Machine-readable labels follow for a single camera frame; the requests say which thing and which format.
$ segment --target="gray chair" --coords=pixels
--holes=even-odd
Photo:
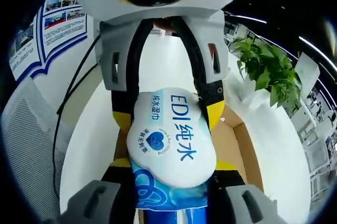
[[[27,200],[43,220],[60,215],[59,200],[53,189],[52,149],[56,122],[56,112],[31,78],[19,84],[1,118],[9,165]],[[72,132],[72,127],[61,122],[55,150],[58,193]]]

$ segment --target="photo on poster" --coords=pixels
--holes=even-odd
[[[62,0],[62,7],[75,5],[75,0]]]
[[[9,48],[9,52],[8,52],[8,59],[11,60],[12,57],[15,55],[15,43],[13,43],[11,45],[11,47]]]
[[[46,13],[51,10],[60,8],[61,2],[62,0],[47,0],[46,1]]]
[[[48,29],[65,21],[66,21],[65,12],[58,13],[56,15],[46,18],[44,22],[44,29]]]
[[[85,12],[83,9],[73,10],[67,13],[67,20],[71,20],[71,19],[75,19],[75,18],[79,18],[83,16],[85,16]]]
[[[28,29],[20,31],[15,38],[15,48],[19,51],[24,45],[26,45],[34,37],[33,24]]]

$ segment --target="blue bordered poster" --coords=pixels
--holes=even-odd
[[[20,82],[47,74],[55,58],[87,39],[87,14],[77,0],[46,0],[9,52],[9,65]]]

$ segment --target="black cable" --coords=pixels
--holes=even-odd
[[[100,40],[101,38],[101,35],[98,35],[95,40],[93,41],[93,43],[91,44],[90,48],[88,49],[88,51],[85,53],[82,61],[80,62],[80,65],[78,66],[75,74],[74,74],[74,77],[72,79],[72,81],[70,82],[69,86],[68,86],[68,89],[67,89],[67,92],[65,93],[65,96],[64,96],[64,100],[68,97],[74,83],[75,83],[75,80],[78,76],[78,74],[80,73],[80,70],[82,69],[86,59],[89,57],[89,54],[90,52],[93,50],[93,48],[95,47],[96,43],[98,42],[98,40]],[[59,109],[59,114],[58,114],[58,119],[57,119],[57,123],[56,123],[56,128],[55,128],[55,135],[54,135],[54,140],[53,140],[53,168],[54,168],[54,171],[53,171],[53,187],[54,187],[54,192],[55,192],[55,195],[56,197],[60,200],[60,197],[59,195],[57,194],[57,190],[56,190],[56,184],[55,184],[55,177],[56,177],[56,164],[55,164],[55,147],[56,147],[56,138],[57,138],[57,133],[58,133],[58,128],[60,127],[60,122],[61,122],[61,116],[62,116],[62,112],[63,112],[63,108],[64,108],[64,105],[65,103],[62,102],[62,105]]]

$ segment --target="white wall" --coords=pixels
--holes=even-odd
[[[139,66],[140,91],[179,87],[196,92],[190,59],[179,37],[149,35]]]
[[[60,107],[67,88],[82,58],[94,40],[93,19],[89,16],[87,19],[87,36],[88,38],[86,40],[76,44],[74,47],[70,48],[54,59],[49,67],[47,75],[39,74],[34,78],[34,83],[42,93],[42,96],[55,110]],[[74,85],[95,64],[95,50],[93,50],[83,65]]]
[[[295,71],[302,82],[302,98],[306,99],[320,75],[320,69],[314,60],[302,53],[295,66]]]

